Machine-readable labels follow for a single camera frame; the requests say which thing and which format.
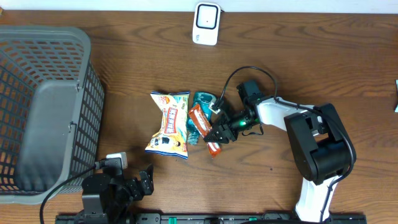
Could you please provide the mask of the red chocolate bar wrapper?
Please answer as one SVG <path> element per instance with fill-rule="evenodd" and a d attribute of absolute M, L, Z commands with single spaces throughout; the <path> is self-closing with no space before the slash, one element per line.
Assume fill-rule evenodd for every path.
<path fill-rule="evenodd" d="M 188 115 L 193 121 L 194 126 L 199 132 L 200 136 L 204 138 L 212 129 L 211 124 L 207 120 L 205 113 L 199 104 L 196 104 L 189 112 Z M 221 147 L 218 143 L 208 142 L 207 147 L 212 157 L 216 157 L 221 152 Z"/>

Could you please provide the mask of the yellow noodle snack bag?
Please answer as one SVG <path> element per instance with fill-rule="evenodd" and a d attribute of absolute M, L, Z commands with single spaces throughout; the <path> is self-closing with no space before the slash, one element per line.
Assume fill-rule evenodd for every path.
<path fill-rule="evenodd" d="M 162 112 L 162 121 L 145 152 L 188 159 L 187 113 L 190 92 L 163 94 L 153 91 L 150 95 Z"/>

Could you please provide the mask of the teal wet wipes pack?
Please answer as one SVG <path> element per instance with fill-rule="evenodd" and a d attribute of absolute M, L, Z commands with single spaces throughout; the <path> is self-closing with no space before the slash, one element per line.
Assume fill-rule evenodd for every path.
<path fill-rule="evenodd" d="M 397 90 L 397 97 L 398 97 L 398 79 L 396 79 L 395 82 L 396 82 L 396 90 Z M 398 99 L 397 99 L 396 108 L 395 108 L 394 112 L 398 113 Z"/>

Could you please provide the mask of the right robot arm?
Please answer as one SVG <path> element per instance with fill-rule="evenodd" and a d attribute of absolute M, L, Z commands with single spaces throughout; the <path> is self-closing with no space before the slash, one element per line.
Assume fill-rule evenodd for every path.
<path fill-rule="evenodd" d="M 353 170 L 356 153 L 335 107 L 300 105 L 277 95 L 264 95 L 254 80 L 237 86 L 244 109 L 231 114 L 223 97 L 209 109 L 219 114 L 206 142 L 227 144 L 238 135 L 249 135 L 255 125 L 285 131 L 298 171 L 303 177 L 300 198 L 295 206 L 298 219 L 322 223 L 330 219 L 329 207 L 338 182 Z"/>

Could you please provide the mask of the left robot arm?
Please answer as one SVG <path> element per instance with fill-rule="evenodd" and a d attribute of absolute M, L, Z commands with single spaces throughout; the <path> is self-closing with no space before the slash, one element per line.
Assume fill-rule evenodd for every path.
<path fill-rule="evenodd" d="M 131 224 L 136 222 L 129 207 L 135 201 L 152 195 L 154 166 L 139 172 L 140 179 L 126 179 L 121 166 L 106 166 L 82 183 L 83 210 L 73 223 Z"/>

